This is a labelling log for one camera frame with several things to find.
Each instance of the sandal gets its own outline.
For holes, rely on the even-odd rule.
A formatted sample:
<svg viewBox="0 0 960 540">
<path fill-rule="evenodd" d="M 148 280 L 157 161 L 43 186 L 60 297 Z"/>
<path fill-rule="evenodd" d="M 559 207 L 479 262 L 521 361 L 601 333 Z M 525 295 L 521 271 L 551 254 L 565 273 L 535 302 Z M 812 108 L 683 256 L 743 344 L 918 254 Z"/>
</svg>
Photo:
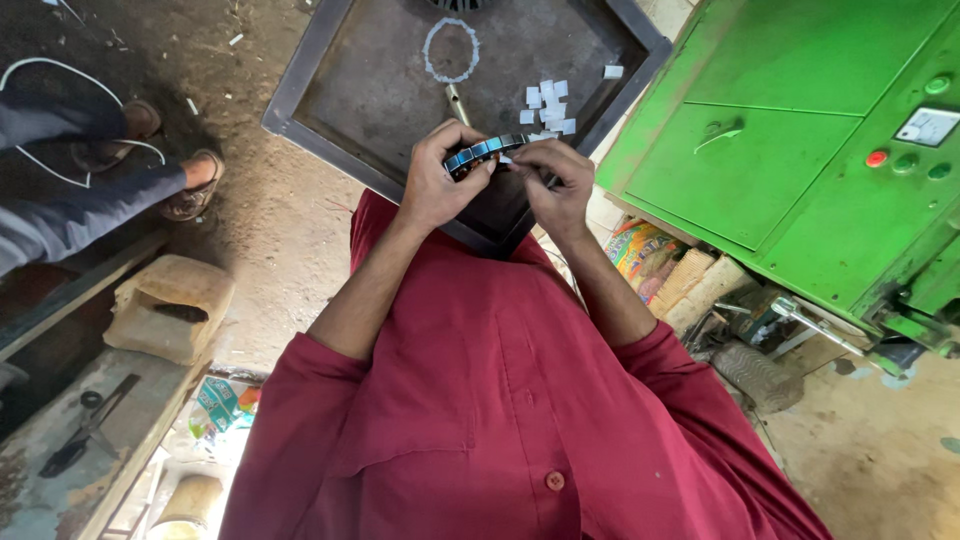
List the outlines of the sandal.
<svg viewBox="0 0 960 540">
<path fill-rule="evenodd" d="M 145 140 L 156 134 L 160 129 L 160 113 L 152 105 L 135 99 L 123 107 L 123 110 L 141 108 L 150 115 L 150 127 L 147 133 L 136 138 Z M 133 149 L 134 145 L 122 142 L 75 142 L 70 145 L 70 155 L 84 172 L 102 173 L 123 160 Z"/>
<path fill-rule="evenodd" d="M 200 187 L 193 189 L 184 189 L 174 193 L 162 203 L 160 203 L 160 214 L 172 221 L 187 221 L 203 213 L 206 206 L 210 204 L 210 198 L 213 196 L 213 190 L 217 188 L 217 183 L 224 176 L 223 158 L 212 150 L 198 150 L 193 157 L 210 156 L 216 162 L 217 168 L 213 173 L 213 180 Z"/>
</svg>

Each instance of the green machine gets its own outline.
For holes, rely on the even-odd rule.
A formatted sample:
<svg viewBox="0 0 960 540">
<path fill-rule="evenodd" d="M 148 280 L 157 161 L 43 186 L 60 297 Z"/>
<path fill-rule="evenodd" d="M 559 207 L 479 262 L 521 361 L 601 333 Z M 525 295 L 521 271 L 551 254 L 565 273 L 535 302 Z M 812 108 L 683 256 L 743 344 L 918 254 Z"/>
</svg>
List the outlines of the green machine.
<svg viewBox="0 0 960 540">
<path fill-rule="evenodd" d="M 958 5 L 705 0 L 597 182 L 877 340 L 958 356 Z"/>
</svg>

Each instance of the chalk circle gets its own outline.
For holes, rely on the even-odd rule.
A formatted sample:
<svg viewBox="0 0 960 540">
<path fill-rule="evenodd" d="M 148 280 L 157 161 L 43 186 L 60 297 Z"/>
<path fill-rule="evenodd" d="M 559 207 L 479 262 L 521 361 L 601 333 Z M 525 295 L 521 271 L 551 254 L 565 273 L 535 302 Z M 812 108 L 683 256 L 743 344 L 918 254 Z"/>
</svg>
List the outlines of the chalk circle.
<svg viewBox="0 0 960 540">
<path fill-rule="evenodd" d="M 464 27 L 464 30 L 467 31 L 467 34 L 470 36 L 470 41 L 473 42 L 473 55 L 470 58 L 470 67 L 467 68 L 467 71 L 463 75 L 457 77 L 456 79 L 450 79 L 445 75 L 441 75 L 433 70 L 433 64 L 430 63 L 430 41 L 433 41 L 433 36 L 447 24 L 455 24 L 458 26 Z M 455 18 L 444 17 L 440 19 L 433 28 L 430 29 L 430 33 L 426 35 L 426 43 L 423 44 L 423 62 L 426 64 L 426 71 L 430 75 L 433 75 L 433 78 L 441 83 L 447 85 L 453 85 L 454 83 L 461 83 L 470 76 L 470 73 L 473 73 L 473 68 L 476 67 L 477 63 L 480 61 L 480 40 L 477 39 L 477 33 L 472 28 L 467 26 L 467 23 Z"/>
</svg>

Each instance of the red button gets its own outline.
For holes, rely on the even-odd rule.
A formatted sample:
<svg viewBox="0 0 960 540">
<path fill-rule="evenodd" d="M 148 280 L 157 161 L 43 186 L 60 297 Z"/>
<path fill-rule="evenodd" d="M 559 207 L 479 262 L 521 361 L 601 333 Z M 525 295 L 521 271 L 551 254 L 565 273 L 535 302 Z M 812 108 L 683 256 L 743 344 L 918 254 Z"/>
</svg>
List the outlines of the red button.
<svg viewBox="0 0 960 540">
<path fill-rule="evenodd" d="M 877 151 L 875 151 L 875 152 L 871 152 L 871 153 L 870 153 L 870 156 L 867 156 L 867 166 L 868 166 L 868 167 L 874 167 L 874 168 L 879 167 L 879 166 L 881 166 L 885 161 L 887 161 L 887 158 L 889 158 L 889 157 L 890 157 L 890 155 L 887 154 L 886 152 L 882 151 L 882 150 L 877 150 Z"/>
<path fill-rule="evenodd" d="M 564 484 L 566 484 L 564 475 L 561 475 L 557 471 L 554 471 L 546 476 L 546 486 L 552 491 L 560 491 L 564 489 Z"/>
</svg>

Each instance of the green cabinet door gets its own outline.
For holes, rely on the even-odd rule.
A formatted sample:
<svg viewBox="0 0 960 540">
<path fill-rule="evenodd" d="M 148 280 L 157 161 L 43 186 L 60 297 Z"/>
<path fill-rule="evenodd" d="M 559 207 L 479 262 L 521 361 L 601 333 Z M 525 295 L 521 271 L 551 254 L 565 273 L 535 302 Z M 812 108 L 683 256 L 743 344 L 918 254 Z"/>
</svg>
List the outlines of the green cabinet door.
<svg viewBox="0 0 960 540">
<path fill-rule="evenodd" d="M 755 250 L 860 118 L 680 105 L 626 191 Z"/>
<path fill-rule="evenodd" d="M 956 4 L 747 0 L 685 100 L 866 114 Z"/>
</svg>

